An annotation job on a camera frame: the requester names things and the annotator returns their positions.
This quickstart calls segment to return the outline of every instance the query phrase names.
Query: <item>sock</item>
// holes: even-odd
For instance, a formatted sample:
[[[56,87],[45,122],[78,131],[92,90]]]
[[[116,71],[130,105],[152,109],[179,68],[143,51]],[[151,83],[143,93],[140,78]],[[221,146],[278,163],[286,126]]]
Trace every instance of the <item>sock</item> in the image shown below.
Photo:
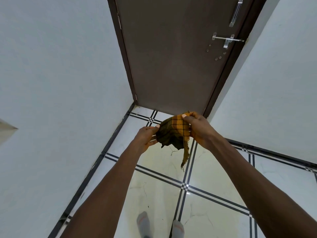
[[[141,235],[141,238],[152,238],[150,230],[150,220],[146,211],[143,211],[137,218],[137,225]]]
[[[178,220],[173,221],[172,238],[184,238],[184,226]]]

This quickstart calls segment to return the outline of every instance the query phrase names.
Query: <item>forearm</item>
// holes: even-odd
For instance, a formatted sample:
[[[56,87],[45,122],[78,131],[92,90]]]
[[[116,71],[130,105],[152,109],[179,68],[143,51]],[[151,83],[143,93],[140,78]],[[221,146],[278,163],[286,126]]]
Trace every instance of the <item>forearm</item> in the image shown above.
[[[142,150],[132,142],[73,216],[62,237],[113,237]]]
[[[317,223],[218,133],[208,148],[235,185],[266,237],[313,237]]]

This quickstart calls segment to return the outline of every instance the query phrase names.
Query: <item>metal door handle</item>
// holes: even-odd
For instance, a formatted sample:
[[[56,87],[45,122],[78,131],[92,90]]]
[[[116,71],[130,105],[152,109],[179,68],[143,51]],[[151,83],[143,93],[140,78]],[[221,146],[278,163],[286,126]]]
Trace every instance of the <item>metal door handle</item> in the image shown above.
[[[217,35],[217,33],[214,32],[214,34],[212,35],[212,40],[215,40],[215,39],[225,40],[225,41],[224,41],[224,48],[226,48],[226,49],[228,48],[229,43],[232,42],[232,41],[241,41],[241,42],[244,42],[243,39],[234,39],[234,37],[235,37],[234,34],[232,34],[231,37],[217,37],[216,35]]]
[[[236,6],[235,12],[233,13],[229,27],[233,27],[234,23],[236,22],[242,3],[243,3],[243,0],[238,1],[238,4]]]

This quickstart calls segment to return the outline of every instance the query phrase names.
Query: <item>person's right hand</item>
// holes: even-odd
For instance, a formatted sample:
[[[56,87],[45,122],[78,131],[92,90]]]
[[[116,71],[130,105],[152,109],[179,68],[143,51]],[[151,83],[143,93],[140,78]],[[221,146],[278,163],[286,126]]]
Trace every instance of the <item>person's right hand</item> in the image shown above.
[[[210,146],[211,138],[217,134],[216,130],[211,127],[207,119],[204,116],[199,115],[197,112],[190,113],[189,116],[182,114],[182,118],[191,124],[192,132],[191,136],[202,147],[208,149]]]

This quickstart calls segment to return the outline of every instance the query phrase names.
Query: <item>floor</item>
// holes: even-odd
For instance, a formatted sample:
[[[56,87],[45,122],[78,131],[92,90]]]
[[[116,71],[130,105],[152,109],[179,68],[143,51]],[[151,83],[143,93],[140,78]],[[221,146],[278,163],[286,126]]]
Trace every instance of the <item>floor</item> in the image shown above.
[[[135,107],[97,168],[57,237],[143,126],[171,115]],[[264,237],[228,175],[215,157],[192,139],[190,159],[180,168],[183,150],[149,147],[133,174],[115,234],[139,238],[138,214],[148,213],[154,237],[170,237],[172,221],[181,221],[185,237]],[[317,176],[298,164],[236,147],[258,171],[317,220]]]

